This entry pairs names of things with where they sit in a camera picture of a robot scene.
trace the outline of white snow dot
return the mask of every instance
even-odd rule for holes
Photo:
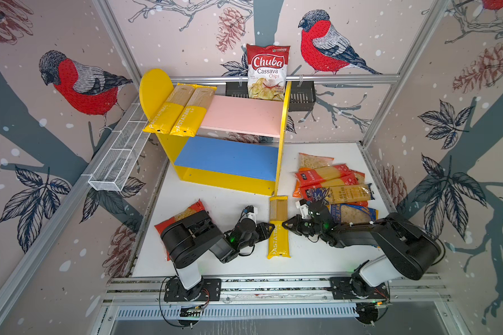
[[[67,270],[69,270],[70,266],[71,266],[71,261],[70,260],[66,260],[65,262],[63,262],[62,265],[60,265],[60,271],[62,271],[62,272],[67,271]]]
[[[95,307],[97,307],[97,305],[99,304],[99,300],[100,300],[101,296],[97,296],[97,298],[95,298],[93,300],[93,302],[91,303],[91,305],[89,305],[87,311],[86,311],[86,317],[89,316],[89,314],[91,314],[91,312],[94,311]]]

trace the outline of white table surface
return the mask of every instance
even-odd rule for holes
[[[365,182],[373,183],[371,188],[376,198],[369,201],[369,207],[379,211],[379,218],[388,215],[386,205],[355,143],[285,144],[278,195],[289,195],[289,218],[299,214],[295,206],[298,199],[292,197],[296,180],[293,173],[298,171],[299,152],[334,157],[335,164],[345,163],[350,169],[365,173]],[[153,210],[133,277],[161,277],[175,274],[172,262],[166,260],[164,245],[154,226],[185,210],[198,199],[201,199],[213,222],[222,232],[234,228],[241,211],[248,205],[258,207],[257,222],[269,221],[269,197],[184,182],[179,180],[175,170],[170,166]],[[307,238],[291,232],[289,232],[289,249],[291,258],[267,259],[268,242],[263,241],[255,245],[255,251],[251,256],[238,256],[226,264],[222,264],[212,252],[207,251],[198,258],[198,265],[201,274],[206,276],[319,274],[354,271],[364,261],[382,255],[380,249],[372,246],[333,248],[323,241],[311,243]],[[246,248],[242,252],[248,253],[250,250],[251,248]]]

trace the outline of pink shelf board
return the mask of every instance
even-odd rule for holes
[[[215,95],[200,128],[278,137],[283,102]]]

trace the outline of bird's head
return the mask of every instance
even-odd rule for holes
[[[54,85],[61,84],[58,66],[66,59],[67,57],[64,54],[56,50],[51,50],[41,57],[39,71],[41,71],[41,78],[43,78],[45,85],[50,83]]]
[[[329,21],[330,16],[325,10],[315,9],[307,12],[300,20],[300,24],[298,24],[298,28],[302,28],[306,33],[309,32],[311,28],[315,25],[315,23],[319,21]]]

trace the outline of black mounting plate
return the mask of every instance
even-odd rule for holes
[[[203,279],[203,287],[208,291],[210,301],[220,301],[221,279],[209,278]],[[190,302],[184,299],[186,290],[181,285],[179,278],[170,279],[166,285],[166,292],[164,293],[165,302]],[[201,291],[200,295],[194,301],[207,301],[207,295]]]
[[[350,280],[351,277],[331,277],[330,285],[331,285],[331,293],[334,296],[334,300],[358,300],[360,297],[356,296],[354,293],[351,293]],[[376,287],[378,292],[382,293],[385,296],[389,296],[389,292],[386,289],[386,284],[382,283]],[[385,298],[376,291],[369,294],[366,299],[374,299],[374,300],[385,300]]]

